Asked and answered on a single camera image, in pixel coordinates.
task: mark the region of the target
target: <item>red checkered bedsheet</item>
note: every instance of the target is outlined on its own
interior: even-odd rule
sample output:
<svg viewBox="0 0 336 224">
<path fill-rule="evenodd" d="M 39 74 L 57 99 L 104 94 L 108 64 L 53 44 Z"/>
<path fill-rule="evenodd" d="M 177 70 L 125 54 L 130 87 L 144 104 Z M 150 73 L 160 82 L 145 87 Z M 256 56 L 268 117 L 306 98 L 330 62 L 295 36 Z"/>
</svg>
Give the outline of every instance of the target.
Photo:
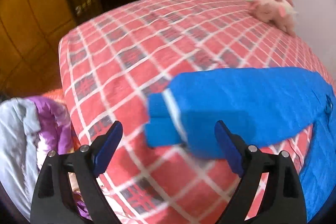
<svg viewBox="0 0 336 224">
<path fill-rule="evenodd" d="M 124 137 L 105 186 L 138 223 L 210 224 L 229 202 L 239 178 L 224 160 L 194 158 L 180 146 L 150 149 L 143 125 L 147 96 L 178 73 L 227 67 L 297 66 L 318 71 L 319 59 L 292 38 L 246 12 L 244 0 L 140 0 L 73 29 L 59 45 L 65 101 L 82 144 L 119 120 Z M 312 126 L 262 150 L 287 150 L 299 171 Z M 267 175 L 248 218 L 256 214 Z"/>
</svg>

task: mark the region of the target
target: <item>purple cloth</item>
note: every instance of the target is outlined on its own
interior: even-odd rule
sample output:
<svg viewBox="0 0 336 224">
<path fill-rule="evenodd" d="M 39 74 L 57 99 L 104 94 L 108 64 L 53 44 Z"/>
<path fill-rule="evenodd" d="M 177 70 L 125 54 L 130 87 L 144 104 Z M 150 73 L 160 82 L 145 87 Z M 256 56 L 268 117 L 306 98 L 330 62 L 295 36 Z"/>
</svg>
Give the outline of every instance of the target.
<svg viewBox="0 0 336 224">
<path fill-rule="evenodd" d="M 43 151 L 46 156 L 50 150 L 56 150 L 60 155 L 68 153 L 74 144 L 71 138 L 71 120 L 66 107 L 42 96 L 27 99 L 35 103 L 41 124 L 38 154 Z"/>
</svg>

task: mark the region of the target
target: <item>blue garment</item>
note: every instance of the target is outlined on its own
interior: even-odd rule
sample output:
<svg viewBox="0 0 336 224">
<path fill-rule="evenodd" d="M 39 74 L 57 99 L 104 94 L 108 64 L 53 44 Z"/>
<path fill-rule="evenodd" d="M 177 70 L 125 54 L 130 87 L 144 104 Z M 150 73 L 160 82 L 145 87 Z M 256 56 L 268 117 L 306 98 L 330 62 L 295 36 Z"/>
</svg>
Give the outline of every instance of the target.
<svg viewBox="0 0 336 224">
<path fill-rule="evenodd" d="M 185 142 L 197 157 L 222 159 L 214 136 L 218 120 L 258 147 L 293 137 L 313 123 L 300 174 L 310 219 L 336 182 L 335 104 L 332 87 L 317 72 L 301 68 L 182 73 L 163 93 L 150 95 L 145 134 L 151 147 Z"/>
</svg>

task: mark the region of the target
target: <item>bed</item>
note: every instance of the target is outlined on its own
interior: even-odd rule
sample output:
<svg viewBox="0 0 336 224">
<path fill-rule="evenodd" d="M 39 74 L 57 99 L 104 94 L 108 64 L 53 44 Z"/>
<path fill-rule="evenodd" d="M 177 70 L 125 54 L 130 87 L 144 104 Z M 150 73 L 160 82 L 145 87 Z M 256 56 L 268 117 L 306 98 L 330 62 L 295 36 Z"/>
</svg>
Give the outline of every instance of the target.
<svg viewBox="0 0 336 224">
<path fill-rule="evenodd" d="M 296 66 L 332 77 L 299 37 L 246 11 L 244 0 L 140 0 L 71 30 L 59 44 L 64 100 L 81 144 L 91 144 L 115 120 L 124 136 L 100 177 L 138 223 L 215 223 L 239 178 L 225 160 L 200 160 L 181 146 L 150 149 L 143 125 L 147 96 L 181 72 L 216 68 Z M 262 148 L 287 150 L 297 171 L 312 125 Z M 256 215 L 265 174 L 247 215 Z"/>
</svg>

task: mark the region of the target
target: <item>mattress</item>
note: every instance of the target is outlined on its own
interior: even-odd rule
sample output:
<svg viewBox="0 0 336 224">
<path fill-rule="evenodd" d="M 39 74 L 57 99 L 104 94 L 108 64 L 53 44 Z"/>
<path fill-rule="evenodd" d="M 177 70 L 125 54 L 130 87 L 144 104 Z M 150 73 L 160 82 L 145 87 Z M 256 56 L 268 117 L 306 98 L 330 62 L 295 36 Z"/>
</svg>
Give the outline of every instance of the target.
<svg viewBox="0 0 336 224">
<path fill-rule="evenodd" d="M 225 160 L 200 160 L 181 146 L 151 149 L 143 126 L 147 97 L 181 72 L 215 68 L 295 66 L 332 77 L 307 44 L 246 11 L 244 0 L 140 0 L 71 30 L 59 44 L 64 99 L 81 144 L 91 144 L 115 120 L 124 136 L 105 187 L 138 223 L 215 223 L 239 178 Z M 312 125 L 262 148 L 287 150 L 304 165 Z M 256 215 L 267 174 L 247 218 Z"/>
</svg>

